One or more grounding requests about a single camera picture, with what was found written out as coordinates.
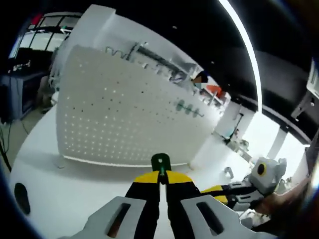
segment black ceiling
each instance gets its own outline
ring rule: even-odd
[[[263,104],[289,120],[306,93],[310,41],[279,0],[230,0],[256,50]],[[46,12],[84,12],[90,4],[115,8],[117,14],[162,35],[198,62],[233,97],[256,99],[254,76],[240,34],[217,0],[53,0]],[[312,138],[319,107],[300,115],[297,126]]]

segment orange object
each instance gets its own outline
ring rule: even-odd
[[[220,86],[215,86],[215,85],[207,85],[206,89],[208,89],[211,93],[215,93],[217,91],[217,97],[220,98],[222,96],[222,89]]]

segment black circle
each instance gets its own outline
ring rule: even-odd
[[[22,183],[16,183],[14,186],[14,197],[22,212],[29,215],[31,212],[28,192]]]
[[[257,173],[259,175],[262,175],[265,172],[265,165],[264,164],[259,164],[258,168],[257,168]]]

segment white table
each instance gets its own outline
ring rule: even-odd
[[[10,175],[10,190],[17,182],[28,191],[31,213],[27,220],[46,239],[72,236],[82,230],[88,217],[115,196],[124,196],[135,177],[150,168],[111,167],[64,159],[56,137],[56,106],[33,128],[23,143]],[[226,166],[233,181],[249,173],[248,163],[215,136],[210,136],[189,167],[173,167],[186,173],[199,190],[228,184]],[[155,238],[172,239],[165,194],[161,193],[160,217]]]

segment white pegboard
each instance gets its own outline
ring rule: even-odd
[[[61,79],[58,148],[92,163],[145,166],[160,152],[172,164],[188,163],[219,118],[213,107],[152,71],[76,46]]]

